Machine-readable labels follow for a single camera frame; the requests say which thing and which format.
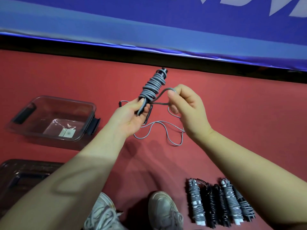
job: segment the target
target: clear plastic container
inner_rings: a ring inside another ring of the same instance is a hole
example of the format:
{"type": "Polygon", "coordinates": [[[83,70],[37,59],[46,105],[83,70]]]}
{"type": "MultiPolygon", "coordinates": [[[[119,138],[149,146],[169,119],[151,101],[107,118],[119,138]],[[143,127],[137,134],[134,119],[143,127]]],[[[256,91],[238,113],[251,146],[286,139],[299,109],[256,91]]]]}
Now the clear plastic container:
{"type": "Polygon", "coordinates": [[[63,142],[60,144],[62,146],[55,142],[76,142],[84,135],[89,139],[88,136],[94,134],[100,122],[100,119],[95,118],[95,111],[93,103],[40,96],[23,108],[6,128],[28,139],[31,137],[44,142],[36,142],[38,144],[71,149],[63,146],[63,142]]]}

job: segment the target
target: light blue stripe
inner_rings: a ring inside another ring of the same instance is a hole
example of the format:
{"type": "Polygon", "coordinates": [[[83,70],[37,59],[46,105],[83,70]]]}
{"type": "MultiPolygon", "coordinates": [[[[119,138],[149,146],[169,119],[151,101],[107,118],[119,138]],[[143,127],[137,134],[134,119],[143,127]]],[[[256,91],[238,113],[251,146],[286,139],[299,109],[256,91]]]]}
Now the light blue stripe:
{"type": "Polygon", "coordinates": [[[139,23],[15,0],[0,0],[0,30],[204,54],[307,59],[307,46],[139,23]]]}

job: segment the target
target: person's left hand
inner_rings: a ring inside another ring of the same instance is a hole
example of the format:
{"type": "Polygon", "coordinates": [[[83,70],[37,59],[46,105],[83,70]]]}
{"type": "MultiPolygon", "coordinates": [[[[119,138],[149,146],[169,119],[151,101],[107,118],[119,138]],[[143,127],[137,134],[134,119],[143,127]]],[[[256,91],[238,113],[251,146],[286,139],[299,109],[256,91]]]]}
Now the person's left hand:
{"type": "Polygon", "coordinates": [[[124,106],[117,108],[110,118],[108,125],[119,134],[123,134],[125,138],[133,135],[145,122],[149,112],[150,104],[147,104],[140,116],[134,114],[135,111],[141,108],[143,102],[144,98],[142,98],[140,101],[138,101],[138,98],[136,98],[124,106]]]}

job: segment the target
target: person's left arm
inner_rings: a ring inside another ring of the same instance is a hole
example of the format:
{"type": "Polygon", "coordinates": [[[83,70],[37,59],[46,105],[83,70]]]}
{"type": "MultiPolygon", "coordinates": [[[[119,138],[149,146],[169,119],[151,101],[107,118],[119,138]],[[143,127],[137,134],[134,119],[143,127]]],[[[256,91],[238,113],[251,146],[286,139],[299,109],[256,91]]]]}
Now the person's left arm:
{"type": "Polygon", "coordinates": [[[0,229],[80,230],[100,194],[125,139],[144,123],[134,114],[143,100],[118,108],[75,157],[23,196],[1,219],[0,229]]]}

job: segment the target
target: person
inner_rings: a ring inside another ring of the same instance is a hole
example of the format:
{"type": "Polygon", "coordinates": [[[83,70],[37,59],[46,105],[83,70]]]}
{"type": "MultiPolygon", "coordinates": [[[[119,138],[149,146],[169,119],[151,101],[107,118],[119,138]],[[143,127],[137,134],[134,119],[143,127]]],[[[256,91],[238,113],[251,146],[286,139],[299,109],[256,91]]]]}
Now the person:
{"type": "MultiPolygon", "coordinates": [[[[307,183],[214,131],[201,98],[184,85],[175,90],[168,91],[169,106],[181,114],[186,134],[255,211],[274,229],[307,229],[307,183]]],[[[148,114],[149,105],[140,116],[134,114],[143,101],[135,99],[118,108],[82,151],[6,213],[0,229],[125,229],[113,202],[101,190],[125,139],[140,129],[148,114]]],[[[148,208],[153,229],[183,228],[183,217],[168,194],[154,193],[148,208]]]]}

